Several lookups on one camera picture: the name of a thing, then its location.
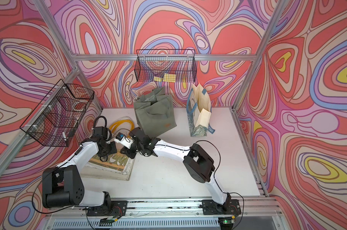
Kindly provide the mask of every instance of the wire mesh basket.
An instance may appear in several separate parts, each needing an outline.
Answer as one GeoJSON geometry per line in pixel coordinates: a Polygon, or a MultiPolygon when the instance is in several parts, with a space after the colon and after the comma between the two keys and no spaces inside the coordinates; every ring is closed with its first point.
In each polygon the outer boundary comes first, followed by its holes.
{"type": "Polygon", "coordinates": [[[93,90],[63,83],[29,128],[20,129],[43,146],[68,147],[93,98],[93,90]]]}
{"type": "Polygon", "coordinates": [[[194,49],[141,49],[136,51],[137,81],[195,82],[194,49]]]}

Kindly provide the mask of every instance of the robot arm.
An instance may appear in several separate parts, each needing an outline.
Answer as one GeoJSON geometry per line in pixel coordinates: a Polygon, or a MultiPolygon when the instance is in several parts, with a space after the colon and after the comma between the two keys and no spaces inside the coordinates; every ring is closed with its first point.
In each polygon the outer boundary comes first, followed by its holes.
{"type": "Polygon", "coordinates": [[[231,196],[222,192],[221,185],[214,178],[213,159],[200,145],[179,146],[159,138],[151,139],[140,128],[130,132],[131,138],[119,133],[115,141],[110,142],[107,141],[105,129],[96,127],[92,137],[85,139],[68,159],[43,172],[42,204],[45,208],[68,205],[96,207],[101,215],[108,215],[112,208],[108,192],[85,190],[79,171],[95,154],[103,157],[116,153],[115,142],[124,145],[120,152],[130,158],[139,152],[145,156],[163,156],[183,162],[191,177],[206,185],[219,208],[228,208],[231,196]]]}
{"type": "Polygon", "coordinates": [[[228,205],[231,196],[222,191],[218,179],[214,178],[213,159],[198,144],[193,146],[179,146],[165,142],[159,138],[149,138],[140,128],[130,132],[131,138],[119,133],[115,142],[124,148],[121,153],[134,158],[140,152],[145,156],[163,156],[183,162],[190,176],[200,183],[204,183],[212,196],[212,200],[220,205],[228,205]]]}

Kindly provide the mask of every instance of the black mounting plate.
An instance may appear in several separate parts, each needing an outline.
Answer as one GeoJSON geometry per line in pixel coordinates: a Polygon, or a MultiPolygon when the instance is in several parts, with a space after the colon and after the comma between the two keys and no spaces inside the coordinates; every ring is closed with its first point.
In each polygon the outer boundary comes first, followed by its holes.
{"type": "Polygon", "coordinates": [[[87,216],[120,216],[120,210],[115,206],[120,207],[122,212],[121,216],[124,216],[126,213],[127,204],[128,202],[126,200],[112,200],[109,210],[103,209],[102,206],[90,207],[88,209],[87,216]]]}
{"type": "MultiPolygon", "coordinates": [[[[204,215],[218,215],[217,207],[219,206],[219,204],[217,204],[213,200],[202,200],[201,203],[203,206],[204,215]]],[[[232,212],[235,217],[241,214],[239,200],[236,200],[236,199],[230,200],[230,205],[227,211],[225,211],[224,215],[228,215],[228,214],[232,215],[232,212]]]]}

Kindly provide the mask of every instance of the bag label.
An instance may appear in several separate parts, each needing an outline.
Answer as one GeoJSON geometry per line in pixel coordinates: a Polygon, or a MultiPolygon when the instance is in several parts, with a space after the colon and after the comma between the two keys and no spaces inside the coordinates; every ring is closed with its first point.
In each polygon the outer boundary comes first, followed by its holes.
{"type": "Polygon", "coordinates": [[[211,127],[211,125],[210,124],[208,124],[208,129],[207,129],[211,134],[213,134],[214,133],[214,131],[216,131],[216,130],[214,130],[212,127],[211,127]]]}

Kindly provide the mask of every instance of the paper shopping bag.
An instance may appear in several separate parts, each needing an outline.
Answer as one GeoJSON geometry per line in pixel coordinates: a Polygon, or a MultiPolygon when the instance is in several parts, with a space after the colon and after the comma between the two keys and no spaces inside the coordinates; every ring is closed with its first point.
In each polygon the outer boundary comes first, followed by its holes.
{"type": "Polygon", "coordinates": [[[156,88],[134,102],[139,127],[150,138],[176,127],[172,95],[165,95],[165,88],[156,88]]]}
{"type": "Polygon", "coordinates": [[[211,100],[207,90],[200,84],[198,86],[192,84],[189,98],[186,102],[190,136],[206,136],[207,130],[214,133],[215,130],[209,125],[211,107],[211,100]]]}

